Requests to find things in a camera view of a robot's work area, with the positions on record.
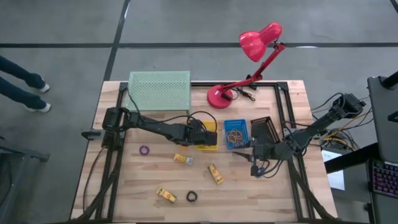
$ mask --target jeans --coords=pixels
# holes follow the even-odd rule
[[[6,72],[16,78],[24,80],[27,85],[32,88],[41,89],[45,86],[45,82],[42,77],[35,73],[29,73],[27,70],[24,70],[14,62],[9,61],[8,59],[2,57],[0,55],[0,71]],[[32,109],[43,109],[46,106],[46,103],[40,99],[39,96],[35,94],[31,94],[22,90],[19,87],[9,83],[7,80],[0,77],[0,94],[16,101],[19,103],[23,103],[28,108]]]

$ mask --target sneaker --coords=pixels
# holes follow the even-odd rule
[[[25,109],[26,109],[27,111],[29,111],[29,112],[42,112],[42,113],[47,113],[47,112],[49,112],[49,111],[51,110],[51,104],[49,104],[49,103],[46,103],[46,104],[45,104],[45,108],[43,108],[43,109],[32,109],[32,108],[29,108],[29,107],[27,107],[27,106],[25,106],[25,105],[24,105],[24,107],[25,107]]]
[[[45,92],[47,92],[47,91],[49,91],[50,90],[50,86],[49,86],[49,84],[45,84],[45,86],[43,87],[43,88],[41,88],[41,89],[39,89],[39,91],[41,92],[41,93],[45,93]]]

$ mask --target white paper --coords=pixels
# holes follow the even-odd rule
[[[341,154],[322,150],[323,162],[329,161],[329,160],[334,159],[339,156],[341,156]],[[328,179],[329,179],[330,187],[333,187],[334,189],[345,190],[344,172],[342,170],[328,174]]]

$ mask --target lamp base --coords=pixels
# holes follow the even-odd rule
[[[228,95],[231,99],[233,98],[233,93],[231,90],[226,90],[224,92],[220,91],[221,85],[213,86],[207,92],[207,102],[209,102],[210,106],[216,109],[224,109],[227,108],[232,100],[224,99],[221,94],[224,93]]]

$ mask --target lamp shade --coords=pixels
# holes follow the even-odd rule
[[[247,31],[239,36],[239,43],[244,53],[254,62],[260,61],[266,53],[267,45],[282,34],[282,26],[271,22],[261,31]]]

